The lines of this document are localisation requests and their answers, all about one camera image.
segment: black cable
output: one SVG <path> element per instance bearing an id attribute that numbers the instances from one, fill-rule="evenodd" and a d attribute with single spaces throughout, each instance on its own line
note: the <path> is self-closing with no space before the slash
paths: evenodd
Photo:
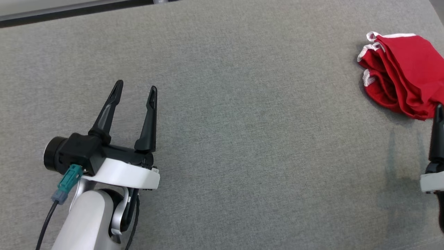
<path id="1" fill-rule="evenodd" d="M 40 232 L 39 240 L 37 241 L 36 250 L 40 249 L 40 246 L 42 245 L 43 236 L 45 236 L 46 228 L 48 227 L 49 220 L 51 219 L 52 214 L 54 213 L 54 210 L 56 209 L 57 205 L 59 204 L 59 201 L 55 201 L 51 209 L 49 210 L 48 216 L 46 216 L 46 220 L 43 223 L 42 231 Z"/>
<path id="2" fill-rule="evenodd" d="M 131 231 L 131 235 L 130 235 L 130 238 L 128 239 L 128 243 L 127 243 L 127 246 L 125 247 L 125 250 L 129 250 L 131 242 L 133 241 L 134 234 L 136 233 L 137 221 L 139 220 L 139 205 L 140 205 L 140 200 L 139 200 L 139 196 L 137 196 L 136 215 L 134 217 L 133 230 Z"/>

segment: black strip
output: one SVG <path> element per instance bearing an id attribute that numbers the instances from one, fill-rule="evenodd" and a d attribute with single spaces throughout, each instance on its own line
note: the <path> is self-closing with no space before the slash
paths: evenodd
<path id="1" fill-rule="evenodd" d="M 0 28 L 23 25 L 23 24 L 32 24 L 32 23 L 66 18 L 71 16 L 87 15 L 87 14 L 99 13 L 99 12 L 122 9 L 122 8 L 131 8 L 131 7 L 149 5 L 149 4 L 153 4 L 153 0 L 127 0 L 123 2 L 103 4 L 103 5 L 85 7 L 73 10 L 65 10 L 65 11 L 42 14 L 37 16 L 27 16 L 27 17 L 0 21 Z"/>

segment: folded red garment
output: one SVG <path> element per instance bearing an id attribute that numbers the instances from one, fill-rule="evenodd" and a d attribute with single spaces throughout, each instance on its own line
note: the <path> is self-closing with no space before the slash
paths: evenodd
<path id="1" fill-rule="evenodd" d="M 426 120 L 444 103 L 444 59 L 431 43 L 415 34 L 382 36 L 369 32 L 358 62 L 366 68 L 364 86 L 378 104 Z"/>

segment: gray fabric surface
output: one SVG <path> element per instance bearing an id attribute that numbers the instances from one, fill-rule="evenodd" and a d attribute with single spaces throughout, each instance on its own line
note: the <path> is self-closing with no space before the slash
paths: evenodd
<path id="1" fill-rule="evenodd" d="M 35 247 L 61 177 L 45 145 L 86 133 L 123 79 L 116 145 L 133 146 L 159 89 L 161 183 L 132 249 L 442 249 L 419 188 L 431 122 L 366 97 L 368 31 L 444 53 L 419 0 L 182 0 L 0 29 L 0 248 Z"/>

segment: white plastic part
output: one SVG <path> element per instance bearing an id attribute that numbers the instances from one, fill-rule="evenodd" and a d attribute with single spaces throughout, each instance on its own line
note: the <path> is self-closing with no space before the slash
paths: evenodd
<path id="1" fill-rule="evenodd" d="M 420 185 L 423 192 L 443 191 L 444 172 L 422 174 Z"/>
<path id="2" fill-rule="evenodd" d="M 120 250 L 108 228 L 113 214 L 111 197 L 90 190 L 77 199 L 63 224 L 52 250 Z"/>
<path id="3" fill-rule="evenodd" d="M 83 175 L 82 178 L 115 186 L 157 189 L 160 181 L 158 172 L 157 169 L 152 171 L 123 161 L 106 158 L 95 176 Z"/>

